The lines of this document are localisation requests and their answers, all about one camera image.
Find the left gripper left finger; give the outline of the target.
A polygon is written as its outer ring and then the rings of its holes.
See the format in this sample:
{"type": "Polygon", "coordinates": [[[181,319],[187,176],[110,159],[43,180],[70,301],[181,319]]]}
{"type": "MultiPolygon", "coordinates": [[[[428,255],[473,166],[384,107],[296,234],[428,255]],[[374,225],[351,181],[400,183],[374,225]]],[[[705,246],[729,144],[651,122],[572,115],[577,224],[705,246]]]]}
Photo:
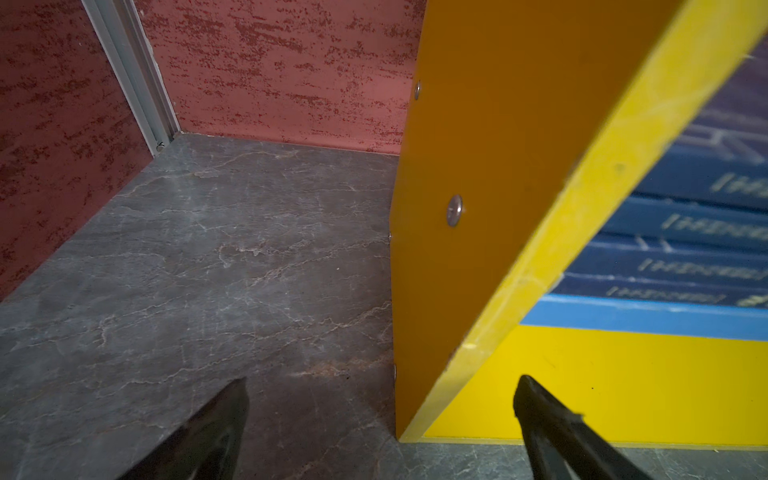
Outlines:
{"type": "Polygon", "coordinates": [[[121,477],[232,479],[248,411],[246,379],[237,378],[121,477]]]}

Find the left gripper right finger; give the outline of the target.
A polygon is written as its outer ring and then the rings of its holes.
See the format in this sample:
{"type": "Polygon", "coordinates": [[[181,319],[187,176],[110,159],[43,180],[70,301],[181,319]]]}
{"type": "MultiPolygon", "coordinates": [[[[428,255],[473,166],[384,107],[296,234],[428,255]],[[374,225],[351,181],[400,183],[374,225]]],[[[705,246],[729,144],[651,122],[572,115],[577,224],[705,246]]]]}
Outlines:
{"type": "Polygon", "coordinates": [[[529,375],[519,379],[513,409],[534,478],[649,477],[529,375]]]}

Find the blue book Guiguzi label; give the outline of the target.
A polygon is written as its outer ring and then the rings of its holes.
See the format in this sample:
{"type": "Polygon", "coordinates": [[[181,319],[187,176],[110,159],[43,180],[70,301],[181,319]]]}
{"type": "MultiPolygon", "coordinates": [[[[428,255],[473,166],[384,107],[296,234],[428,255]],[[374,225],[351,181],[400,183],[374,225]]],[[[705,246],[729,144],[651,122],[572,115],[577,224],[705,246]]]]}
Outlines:
{"type": "Polygon", "coordinates": [[[767,308],[767,289],[630,277],[564,274],[552,294],[636,301],[767,308]]]}

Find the blue book yellow label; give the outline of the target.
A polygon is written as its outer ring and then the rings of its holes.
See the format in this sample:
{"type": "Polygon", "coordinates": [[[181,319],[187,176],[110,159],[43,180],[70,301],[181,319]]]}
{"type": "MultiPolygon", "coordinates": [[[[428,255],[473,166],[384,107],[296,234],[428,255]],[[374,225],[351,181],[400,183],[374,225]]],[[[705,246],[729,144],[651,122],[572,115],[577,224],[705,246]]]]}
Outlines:
{"type": "Polygon", "coordinates": [[[567,267],[573,274],[694,283],[767,283],[767,256],[758,252],[668,242],[639,236],[596,235],[567,267]]]}
{"type": "Polygon", "coordinates": [[[601,230],[740,250],[767,250],[765,213],[671,199],[630,196],[601,230]]]}

